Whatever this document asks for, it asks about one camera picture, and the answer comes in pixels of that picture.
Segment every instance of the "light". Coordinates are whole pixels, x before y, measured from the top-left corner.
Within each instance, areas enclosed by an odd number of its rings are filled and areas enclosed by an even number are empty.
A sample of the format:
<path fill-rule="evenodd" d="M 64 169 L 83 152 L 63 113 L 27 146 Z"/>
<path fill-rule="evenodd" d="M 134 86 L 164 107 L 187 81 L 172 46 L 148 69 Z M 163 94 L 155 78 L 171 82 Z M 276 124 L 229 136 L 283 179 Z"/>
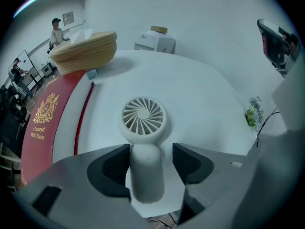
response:
<path fill-rule="evenodd" d="M 23 4 L 18 10 L 17 12 L 14 14 L 14 18 L 17 16 L 17 14 L 19 14 L 22 10 L 24 10 L 26 7 L 28 7 L 31 3 L 33 3 L 36 0 L 29 0 L 27 1 L 25 4 Z"/>

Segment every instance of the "white wall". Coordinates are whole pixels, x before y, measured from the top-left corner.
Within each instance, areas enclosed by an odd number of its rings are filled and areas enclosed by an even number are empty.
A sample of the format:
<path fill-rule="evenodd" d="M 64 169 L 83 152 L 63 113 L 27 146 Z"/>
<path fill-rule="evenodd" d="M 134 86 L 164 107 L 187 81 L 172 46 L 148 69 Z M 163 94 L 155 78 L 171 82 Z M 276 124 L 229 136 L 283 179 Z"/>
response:
<path fill-rule="evenodd" d="M 29 54 L 35 67 L 48 61 L 49 38 L 52 31 L 52 19 L 67 12 L 74 12 L 74 23 L 67 26 L 60 22 L 60 27 L 68 33 L 70 28 L 82 27 L 83 5 L 79 0 L 38 0 L 23 10 L 13 21 L 3 39 L 0 49 L 0 85 L 8 78 L 7 68 L 23 51 Z"/>
<path fill-rule="evenodd" d="M 118 49 L 133 49 L 135 34 L 151 25 L 167 27 L 177 41 L 176 54 L 213 66 L 237 91 L 245 107 L 251 96 L 259 95 L 266 117 L 275 109 L 270 95 L 283 79 L 263 54 L 256 21 L 267 19 L 294 31 L 276 1 L 84 1 L 84 26 L 116 31 Z"/>

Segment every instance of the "fan grille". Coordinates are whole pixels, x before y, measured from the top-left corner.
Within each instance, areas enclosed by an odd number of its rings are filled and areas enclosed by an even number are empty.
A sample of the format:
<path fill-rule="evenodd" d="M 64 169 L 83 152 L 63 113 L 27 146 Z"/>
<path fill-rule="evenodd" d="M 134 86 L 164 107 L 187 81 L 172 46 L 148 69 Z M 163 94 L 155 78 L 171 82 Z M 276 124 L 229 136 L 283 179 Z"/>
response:
<path fill-rule="evenodd" d="M 126 105 L 123 120 L 126 127 L 133 133 L 149 135 L 160 128 L 163 112 L 154 100 L 137 98 Z"/>

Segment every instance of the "red book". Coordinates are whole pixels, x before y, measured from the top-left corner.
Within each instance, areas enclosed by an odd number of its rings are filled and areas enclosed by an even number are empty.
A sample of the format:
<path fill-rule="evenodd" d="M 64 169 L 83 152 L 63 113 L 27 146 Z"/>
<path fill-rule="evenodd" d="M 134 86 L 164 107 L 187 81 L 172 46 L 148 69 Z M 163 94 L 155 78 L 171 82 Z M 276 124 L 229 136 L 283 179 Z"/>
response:
<path fill-rule="evenodd" d="M 77 126 L 91 89 L 85 73 L 77 71 L 51 81 L 35 104 L 22 146 L 23 184 L 74 154 Z"/>

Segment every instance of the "black cable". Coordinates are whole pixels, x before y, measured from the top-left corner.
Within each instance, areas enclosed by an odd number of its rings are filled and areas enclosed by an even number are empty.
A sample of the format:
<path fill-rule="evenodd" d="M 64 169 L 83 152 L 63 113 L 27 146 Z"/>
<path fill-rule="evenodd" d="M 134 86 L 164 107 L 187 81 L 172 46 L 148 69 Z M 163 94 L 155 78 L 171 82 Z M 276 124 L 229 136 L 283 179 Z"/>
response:
<path fill-rule="evenodd" d="M 259 135 L 260 135 L 260 133 L 261 133 L 261 131 L 262 131 L 262 128 L 264 127 L 264 125 L 266 124 L 266 122 L 267 122 L 267 120 L 270 118 L 270 116 L 272 116 L 272 115 L 274 115 L 274 114 L 278 114 L 279 112 L 274 112 L 274 113 L 272 113 L 271 115 L 269 115 L 268 117 L 267 117 L 267 119 L 264 121 L 264 123 L 263 123 L 263 125 L 262 125 L 262 127 L 261 127 L 261 129 L 259 130 L 259 132 L 257 133 L 257 135 L 256 135 L 256 139 L 257 139 L 257 142 L 256 142 L 256 147 L 258 147 L 258 140 L 259 140 Z"/>
<path fill-rule="evenodd" d="M 176 225 L 178 225 L 177 222 L 173 219 L 172 215 L 171 215 L 170 213 L 168 213 L 168 214 L 169 214 L 170 217 L 172 218 L 173 222 L 174 222 Z"/>
<path fill-rule="evenodd" d="M 166 226 L 168 229 L 172 229 L 169 225 L 165 224 L 163 221 L 160 221 L 160 220 L 158 220 L 158 219 L 156 219 L 156 218 L 154 218 L 154 217 L 149 217 L 149 218 L 147 219 L 147 222 L 159 222 L 159 223 L 161 223 L 162 225 Z"/>

